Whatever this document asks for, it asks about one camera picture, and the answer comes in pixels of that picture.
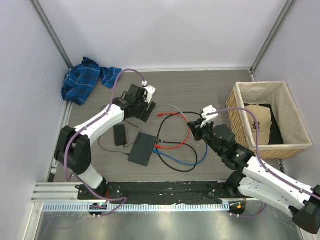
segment white bracket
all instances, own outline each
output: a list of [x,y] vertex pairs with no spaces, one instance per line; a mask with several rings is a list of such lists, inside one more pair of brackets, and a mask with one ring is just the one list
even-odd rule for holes
[[203,118],[204,120],[203,120],[203,122],[201,123],[201,126],[200,126],[201,128],[202,128],[204,125],[211,123],[212,121],[214,121],[214,120],[216,119],[216,117],[219,116],[218,113],[213,114],[213,115],[210,115],[210,116],[207,116],[207,114],[209,114],[209,113],[214,113],[214,112],[217,111],[212,105],[205,107],[202,111],[203,111],[203,113],[201,114],[201,116],[202,116],[202,118]]
[[146,94],[147,94],[145,102],[150,104],[152,97],[154,96],[154,94],[156,92],[156,88],[151,85],[148,85],[147,81],[142,81],[141,84],[142,84],[142,87],[146,90]]
[[[99,118],[101,115],[106,113],[109,105],[105,107],[104,110],[99,112],[97,115],[92,117],[90,120],[85,123],[78,125],[75,127],[75,131],[78,132],[83,127],[87,127],[87,125],[93,122],[95,119]],[[98,138],[112,128],[114,125],[121,123],[125,119],[125,112],[121,110],[121,108],[115,104],[111,105],[109,112],[99,121],[86,128],[81,132],[81,135],[87,135],[90,139],[91,146],[94,144]]]
[[[272,171],[286,181],[299,186],[299,188],[312,193],[311,186],[292,179],[273,168],[265,161],[262,161],[262,163],[269,171]],[[281,210],[289,217],[292,217],[289,206],[293,206],[300,210],[305,206],[304,201],[308,201],[310,199],[308,194],[300,192],[270,174],[269,171],[265,170],[265,168],[260,164],[256,156],[252,157],[247,164],[248,167],[243,169],[243,174],[246,175],[246,177],[241,180],[240,186],[238,187],[241,194],[257,198]]]

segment white wall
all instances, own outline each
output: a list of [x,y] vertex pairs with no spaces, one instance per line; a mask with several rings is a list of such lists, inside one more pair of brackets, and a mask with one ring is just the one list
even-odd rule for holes
[[320,185],[320,1],[298,0],[256,71],[258,81],[286,81],[313,146],[284,160],[286,173]]
[[251,67],[286,0],[40,0],[74,65]]
[[19,240],[53,156],[67,68],[28,0],[1,4],[0,56],[0,239]]

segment metal frame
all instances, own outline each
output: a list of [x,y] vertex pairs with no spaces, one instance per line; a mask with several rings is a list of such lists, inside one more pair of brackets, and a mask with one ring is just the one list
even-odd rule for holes
[[289,12],[293,8],[294,4],[296,3],[297,0],[287,0],[286,3],[284,4],[278,18],[276,19],[274,25],[271,28],[271,31],[264,41],[264,44],[262,45],[262,48],[260,49],[260,52],[258,53],[258,56],[254,60],[254,63],[251,67],[251,72],[254,74],[256,71],[259,63],[261,62],[262,58],[266,54],[266,51],[268,50],[269,46],[271,45],[272,41],[274,40],[275,36],[277,35],[280,27],[284,23],[286,17],[288,16]]
[[67,52],[65,51],[63,45],[61,44],[61,42],[60,42],[60,40],[59,40],[54,28],[52,27],[52,25],[51,25],[47,15],[46,15],[46,13],[45,13],[45,11],[41,7],[41,4],[39,3],[38,0],[30,0],[30,3],[32,4],[35,12],[39,16],[39,18],[40,18],[41,22],[43,23],[45,29],[47,30],[47,33],[51,37],[54,45],[56,46],[56,49],[60,53],[63,61],[66,64],[66,66],[68,67],[68,69],[72,68],[73,65],[71,63],[71,60],[70,60]]
[[[70,115],[71,115],[72,106],[73,106],[73,104],[72,104],[71,101],[67,101],[66,102],[63,118],[62,118],[62,121],[61,121],[61,123],[59,125],[59,130],[61,130],[64,126],[66,126],[68,124],[69,118],[70,118]],[[56,174],[57,167],[58,167],[58,161],[55,160],[54,156],[52,155],[49,172],[48,172],[47,178],[46,178],[46,183],[49,181],[49,178],[50,178],[51,175],[54,176]]]
[[317,240],[317,235],[313,235],[305,230],[301,230],[301,234],[302,234],[302,237],[303,237],[303,240]]
[[43,207],[43,202],[33,203],[33,209],[27,224],[27,228],[25,230],[24,240],[35,239],[38,227],[40,225],[40,218]]

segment white cable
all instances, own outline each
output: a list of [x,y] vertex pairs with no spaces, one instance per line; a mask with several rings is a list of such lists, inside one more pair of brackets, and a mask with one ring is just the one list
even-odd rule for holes
[[185,119],[189,122],[189,120],[188,120],[188,118],[186,117],[186,115],[184,115],[184,113],[183,113],[179,108],[177,108],[176,106],[173,106],[173,105],[171,105],[171,104],[158,105],[158,106],[156,106],[154,109],[157,109],[157,108],[160,108],[160,107],[163,107],[163,106],[169,106],[169,107],[175,108],[175,109],[178,110],[178,112],[181,113],[181,115],[184,116]]

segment black power adapter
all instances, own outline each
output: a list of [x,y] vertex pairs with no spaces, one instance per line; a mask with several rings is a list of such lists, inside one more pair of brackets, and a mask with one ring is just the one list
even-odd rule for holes
[[126,128],[124,124],[113,126],[114,144],[118,146],[125,146],[127,144]]

